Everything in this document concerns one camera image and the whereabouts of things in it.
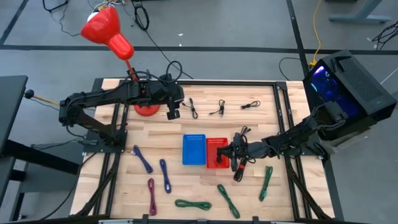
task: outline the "wooden table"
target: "wooden table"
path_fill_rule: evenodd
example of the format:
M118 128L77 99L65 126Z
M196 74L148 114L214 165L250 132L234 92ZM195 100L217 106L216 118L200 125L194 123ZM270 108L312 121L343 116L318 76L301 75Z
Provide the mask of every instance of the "wooden table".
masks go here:
M105 79L102 88L114 88L118 83L117 79ZM310 114L305 91L302 82L287 82L287 87L294 123L297 124ZM147 181L153 178L157 215L150 218L235 220L225 199L217 191L216 186L223 184L241 214L239 220L252 220L253 216L258 216L260 220L293 220L287 173L282 157L280 160L276 157L258 159L255 164L248 164L241 182L233 180L234 173L231 169L206 169L205 166L182 165L183 134L206 134L208 138L227 137L230 141L233 134L240 132L244 125L252 129L247 134L249 142L260 141L261 138L277 134L279 123L272 87L183 85L183 89L186 101L190 97L193 98L199 114L198 119L193 119L190 109L186 107L180 108L181 118L173 121L167 120L168 109L165 105L151 117L139 116L134 108L130 107L127 119L126 152L122 154L120 160L111 217L142 218L143 214L148 214L150 195ZM226 101L224 116L209 115L210 112L218 110L220 99ZM261 105L246 110L240 108L241 105L254 100L260 100ZM285 128L288 129L285 106L283 103L281 105ZM109 124L113 108L114 105L97 107L95 118ZM152 174L147 174L139 158L131 155L130 152L135 144L140 147L144 157L153 167ZM95 155L82 168L71 214L79 211L96 190L103 156L103 154ZM172 184L171 194L167 194L164 190L159 159L166 160ZM319 206L333 217L321 160L315 156L302 156L302 164L307 189ZM264 181L265 166L273 166L274 172L269 183L267 197L260 202L258 196ZM304 217L301 195L297 188L296 192L300 214ZM106 195L107 190L104 193L100 213L104 212ZM177 208L174 201L179 198L189 201L209 201L213 207L209 211L197 208Z

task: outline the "red base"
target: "red base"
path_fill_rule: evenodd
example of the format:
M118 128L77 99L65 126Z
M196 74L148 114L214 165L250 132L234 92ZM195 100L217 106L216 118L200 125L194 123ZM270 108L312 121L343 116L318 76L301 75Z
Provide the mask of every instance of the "red base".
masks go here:
M138 105L134 105L134 109L136 110L137 114L141 116L152 116L156 114L159 108L160 108L159 105L143 106L141 108Z

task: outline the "dark red cable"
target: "dark red cable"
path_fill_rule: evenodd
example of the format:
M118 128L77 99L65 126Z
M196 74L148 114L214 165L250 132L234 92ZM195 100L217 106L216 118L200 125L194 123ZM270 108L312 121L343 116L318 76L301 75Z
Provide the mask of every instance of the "dark red cable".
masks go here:
M156 215L156 203L155 203L155 181L151 178L148 180L148 188L150 193L150 207L149 215Z

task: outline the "red lamp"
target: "red lamp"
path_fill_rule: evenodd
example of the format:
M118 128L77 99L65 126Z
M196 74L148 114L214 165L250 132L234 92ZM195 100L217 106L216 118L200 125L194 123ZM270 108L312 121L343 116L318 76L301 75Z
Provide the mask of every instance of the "red lamp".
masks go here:
M114 7L108 7L90 15L80 34L94 43L107 45L118 58L126 62L129 73L134 73L129 63L129 59L134 55L134 48L121 33L119 15ZM132 79L138 81L139 78L133 75ZM156 114L159 108L159 105L141 108L138 105L134 106L141 116Z

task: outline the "concrete floor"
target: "concrete floor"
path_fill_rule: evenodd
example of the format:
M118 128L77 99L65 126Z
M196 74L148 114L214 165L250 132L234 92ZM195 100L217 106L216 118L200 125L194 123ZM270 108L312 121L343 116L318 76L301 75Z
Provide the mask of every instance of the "concrete floor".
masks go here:
M63 0L46 1L48 7ZM6 30L22 0L0 0L0 33ZM316 49L318 44L312 27L312 15L317 1L293 0L298 26L305 49ZM322 49L373 50L372 39L386 25L353 25L332 23L333 13L357 11L364 1L335 3L323 1L318 12L317 27ZM149 34L159 46L178 47L268 47L296 49L294 33L285 1L273 0L163 0L144 2L150 16ZM398 20L398 2L384 0L374 14L391 16ZM123 7L117 6L122 30L134 46L153 46L153 43L134 25ZM126 6L134 14L130 4ZM63 20L64 29L77 33L91 12L87 1L71 0ZM84 38L70 37L60 31L58 20L62 10L49 14L41 1L29 0L4 45L95 45ZM398 38L392 39L384 50L398 50ZM184 71L201 79L283 80L278 63L282 57L298 54L267 52L165 52L170 60L179 60ZM313 55L306 55L311 61ZM398 66L398 55L356 55L357 59L382 81ZM90 91L98 77L120 77L126 72L124 64L110 51L77 50L4 50L0 48L0 75L27 75L27 88L55 101L71 93ZM165 72L168 61L156 51L137 51L131 60L137 70L149 69L154 74ZM301 80L303 72L296 60L282 65L291 80ZM398 74L384 87L394 93L398 90ZM332 155L336 184L346 221L365 223L396 223L398 207L398 115L381 122L352 149ZM74 128L75 133L85 130ZM33 101L23 100L11 139L23 144L63 142L71 139L57 121L54 110ZM12 199L13 187L7 191ZM38 219L51 212L67 192L26 196L22 212L29 219ZM53 217L65 217L69 200ZM1 207L0 222L8 220L7 208Z

